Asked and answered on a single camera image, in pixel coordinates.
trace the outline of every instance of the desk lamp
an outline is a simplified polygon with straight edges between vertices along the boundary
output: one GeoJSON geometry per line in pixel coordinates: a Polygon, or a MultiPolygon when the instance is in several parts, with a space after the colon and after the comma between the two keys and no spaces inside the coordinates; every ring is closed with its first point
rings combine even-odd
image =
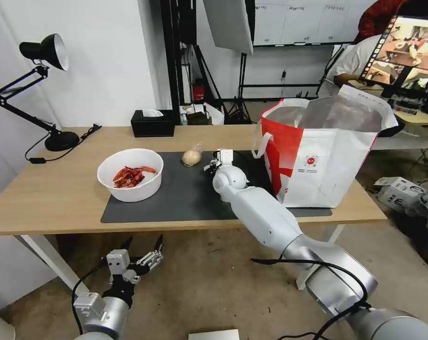
{"type": "Polygon", "coordinates": [[[47,61],[52,66],[59,68],[60,70],[68,70],[69,60],[63,40],[59,34],[55,33],[45,37],[41,43],[22,42],[19,45],[19,50],[25,58],[31,59],[36,67],[27,74],[21,76],[12,83],[9,83],[0,89],[0,106],[39,126],[40,128],[47,130],[50,134],[49,138],[47,138],[44,142],[47,150],[63,151],[76,147],[80,140],[76,133],[70,131],[60,131],[57,129],[55,124],[31,116],[8,103],[8,99],[18,95],[27,88],[32,87],[41,80],[47,78],[47,71],[49,67],[42,63],[43,60],[47,61]],[[37,73],[40,77],[34,79],[31,83],[28,83],[25,86],[12,88],[13,85],[35,73],[37,73]]]}

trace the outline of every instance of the white shirt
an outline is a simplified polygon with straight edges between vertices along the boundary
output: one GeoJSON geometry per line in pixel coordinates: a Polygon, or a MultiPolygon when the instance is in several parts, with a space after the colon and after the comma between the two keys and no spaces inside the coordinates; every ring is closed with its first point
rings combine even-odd
{"type": "Polygon", "coordinates": [[[320,98],[328,97],[338,93],[340,88],[333,83],[335,76],[339,76],[344,73],[354,75],[361,74],[370,59],[373,50],[378,44],[380,37],[381,35],[375,35],[361,41],[357,45],[348,46],[327,73],[327,81],[323,81],[319,89],[318,96],[320,98]]]}

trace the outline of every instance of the white box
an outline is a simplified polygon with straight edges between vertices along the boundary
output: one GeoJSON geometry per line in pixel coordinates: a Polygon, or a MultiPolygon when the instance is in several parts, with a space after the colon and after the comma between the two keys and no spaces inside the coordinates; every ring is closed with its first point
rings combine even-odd
{"type": "Polygon", "coordinates": [[[426,192],[424,188],[403,177],[382,177],[376,181],[375,185],[382,187],[378,193],[378,200],[402,213],[404,212],[403,205],[405,203],[408,203],[413,197],[426,192]]]}
{"type": "Polygon", "coordinates": [[[214,331],[189,334],[189,340],[239,340],[239,331],[214,331]]]}

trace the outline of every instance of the logo on bag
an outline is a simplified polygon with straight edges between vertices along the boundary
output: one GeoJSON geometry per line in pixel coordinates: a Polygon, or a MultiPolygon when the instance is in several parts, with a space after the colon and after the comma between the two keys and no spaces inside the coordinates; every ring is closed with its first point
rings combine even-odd
{"type": "Polygon", "coordinates": [[[305,158],[304,166],[310,167],[310,168],[316,168],[317,163],[318,163],[318,156],[311,154],[305,158]]]}

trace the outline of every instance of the robotic arm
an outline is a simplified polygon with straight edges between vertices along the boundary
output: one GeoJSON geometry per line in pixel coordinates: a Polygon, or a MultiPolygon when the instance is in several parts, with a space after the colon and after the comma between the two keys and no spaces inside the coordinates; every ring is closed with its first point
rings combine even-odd
{"type": "MultiPolygon", "coordinates": [[[[377,287],[373,275],[351,255],[335,244],[305,236],[296,218],[267,191],[248,186],[244,172],[232,165],[233,151],[218,150],[205,167],[214,174],[214,190],[231,204],[235,215],[264,246],[291,260],[322,261],[353,274],[371,294],[377,287]]],[[[121,338],[135,285],[162,260],[162,237],[154,251],[141,258],[129,257],[127,249],[107,255],[111,288],[102,297],[81,294],[74,303],[85,333],[76,340],[117,340],[121,338]]],[[[313,264],[302,263],[302,269],[313,264]]],[[[340,317],[364,295],[352,276],[322,265],[306,282],[308,292],[332,317],[340,317]]],[[[391,309],[360,309],[345,317],[359,340],[428,340],[428,325],[416,317],[391,309]]]]}
{"type": "Polygon", "coordinates": [[[128,310],[132,306],[135,285],[162,261],[162,246],[161,235],[154,250],[143,257],[129,257],[127,249],[115,249],[108,253],[106,265],[110,269],[111,287],[102,297],[89,292],[80,294],[75,300],[74,307],[85,330],[76,340],[121,338],[128,310]]]}
{"type": "MultiPolygon", "coordinates": [[[[266,190],[248,187],[244,172],[232,165],[232,150],[218,150],[207,168],[214,172],[214,190],[231,204],[235,215],[264,246],[286,259],[320,260],[336,264],[354,274],[371,294],[375,277],[339,246],[305,236],[296,218],[266,190]]],[[[309,269],[312,264],[303,264],[309,269]]],[[[306,282],[308,292],[331,316],[358,302],[363,295],[359,284],[336,269],[320,266],[306,282]]],[[[346,321],[360,340],[428,340],[428,325],[414,316],[389,309],[362,309],[346,321]]]]}

